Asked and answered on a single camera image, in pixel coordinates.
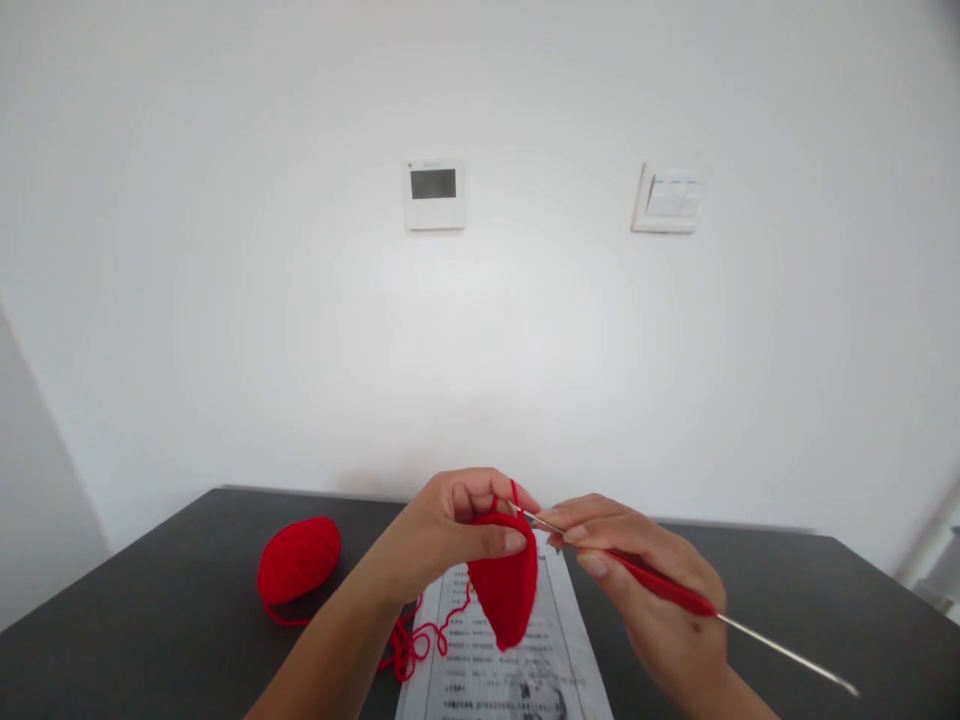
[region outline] switch panel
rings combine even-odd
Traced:
[[[630,229],[634,232],[693,232],[700,219],[709,175],[706,167],[644,163]]]

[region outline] left hand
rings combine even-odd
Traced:
[[[500,525],[471,525],[492,508],[512,515],[510,478],[493,468],[438,473],[401,511],[364,555],[354,573],[396,604],[415,600],[447,569],[470,560],[515,555],[527,546],[516,530]],[[517,485],[521,507],[540,505]]]

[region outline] right hand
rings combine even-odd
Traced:
[[[687,540],[645,515],[602,495],[587,495],[544,510],[540,517],[566,534],[554,547],[574,545],[577,560],[623,615],[627,635],[647,672],[691,716],[723,696],[731,681],[725,625],[698,617],[654,595],[604,550],[637,555],[651,567],[694,590],[726,612],[717,571]]]

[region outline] red yarn ball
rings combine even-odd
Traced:
[[[285,527],[267,543],[260,558],[257,589],[264,604],[289,602],[319,587],[339,559],[340,531],[330,518]]]

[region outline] thermostat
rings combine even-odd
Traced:
[[[405,162],[403,199],[407,230],[457,230],[464,227],[463,163],[459,160]]]

